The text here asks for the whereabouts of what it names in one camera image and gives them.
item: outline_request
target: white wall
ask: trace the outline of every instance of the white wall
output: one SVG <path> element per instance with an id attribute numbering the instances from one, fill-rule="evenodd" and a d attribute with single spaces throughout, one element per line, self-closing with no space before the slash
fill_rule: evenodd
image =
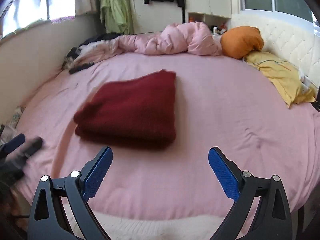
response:
<path id="1" fill-rule="evenodd" d="M 182 23 L 182 11 L 177 3 L 130 0 L 134 34 L 162 32 L 172 23 Z"/>
<path id="2" fill-rule="evenodd" d="M 0 122 L 11 118 L 39 85 L 61 67 L 74 46 L 98 33 L 93 16 L 76 17 L 58 24 L 46 22 L 0 45 Z"/>

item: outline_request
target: yellow pillow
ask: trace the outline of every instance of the yellow pillow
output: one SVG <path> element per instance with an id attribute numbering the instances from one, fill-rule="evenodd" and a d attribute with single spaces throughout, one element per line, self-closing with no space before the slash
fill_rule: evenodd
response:
<path id="1" fill-rule="evenodd" d="M 312 88 L 303 93 L 303 85 L 299 80 L 298 70 L 289 62 L 282 62 L 284 59 L 280 59 L 271 53 L 258 51 L 250 52 L 245 59 L 248 64 L 253 64 L 275 85 L 288 107 L 292 103 L 315 101 L 315 92 Z"/>

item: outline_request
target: screw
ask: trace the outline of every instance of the screw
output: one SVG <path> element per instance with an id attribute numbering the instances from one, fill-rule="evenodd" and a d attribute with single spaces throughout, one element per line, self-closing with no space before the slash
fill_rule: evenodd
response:
<path id="1" fill-rule="evenodd" d="M 48 175 L 44 175 L 41 177 L 41 181 L 45 182 L 49 179 Z"/>
<path id="2" fill-rule="evenodd" d="M 73 172 L 70 173 L 70 176 L 73 177 L 73 178 L 76 178 L 76 177 L 79 176 L 79 174 L 80 174 L 79 171 L 73 171 Z"/>
<path id="3" fill-rule="evenodd" d="M 280 181 L 280 177 L 279 177 L 278 175 L 274 175 L 274 176 L 273 176 L 273 179 L 274 179 L 275 181 Z"/>
<path id="4" fill-rule="evenodd" d="M 251 173 L 248 171 L 244 171 L 244 172 L 242 172 L 242 174 L 243 174 L 243 176 L 245 176 L 247 178 L 251 176 Z"/>

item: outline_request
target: pink bed sheet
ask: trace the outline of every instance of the pink bed sheet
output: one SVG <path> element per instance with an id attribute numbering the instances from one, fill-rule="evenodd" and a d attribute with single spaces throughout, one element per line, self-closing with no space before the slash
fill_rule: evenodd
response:
<path id="1" fill-rule="evenodd" d="M 99 86 L 161 69 L 177 73 L 177 138 L 162 151 L 110 145 L 114 160 L 89 200 L 93 210 L 140 220 L 226 216 L 233 201 L 208 164 L 213 146 L 254 176 L 279 175 L 291 210 L 305 203 L 320 177 L 320 113 L 310 103 L 288 109 L 272 83 L 242 61 L 187 53 L 125 53 L 71 76 L 63 71 L 44 84 L 17 127 L 27 138 L 46 142 L 29 161 L 19 185 L 23 195 L 31 202 L 41 176 L 68 176 L 99 152 L 102 145 L 74 134 L 73 122 Z"/>

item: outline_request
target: blue gripper pad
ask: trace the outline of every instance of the blue gripper pad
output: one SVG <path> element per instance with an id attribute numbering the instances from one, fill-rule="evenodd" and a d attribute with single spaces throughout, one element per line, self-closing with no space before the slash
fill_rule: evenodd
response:
<path id="1" fill-rule="evenodd" d="M 4 151 L 6 153 L 12 153 L 16 148 L 22 145 L 26 141 L 26 138 L 23 133 L 14 137 L 11 141 L 4 144 Z"/>
<path id="2" fill-rule="evenodd" d="M 214 148 L 210 149 L 208 160 L 227 197 L 232 198 L 236 202 L 240 193 L 235 176 Z"/>
<path id="3" fill-rule="evenodd" d="M 102 148 L 102 150 L 97 154 L 96 158 L 92 161 L 87 162 L 89 166 L 91 166 L 91 162 L 93 162 L 93 166 L 90 167 L 90 171 L 85 176 L 83 181 L 83 194 L 82 197 L 85 201 L 88 201 L 89 198 L 93 198 L 100 185 L 103 181 L 113 159 L 113 153 L 111 148 Z M 87 164 L 83 167 L 82 170 L 88 168 Z"/>

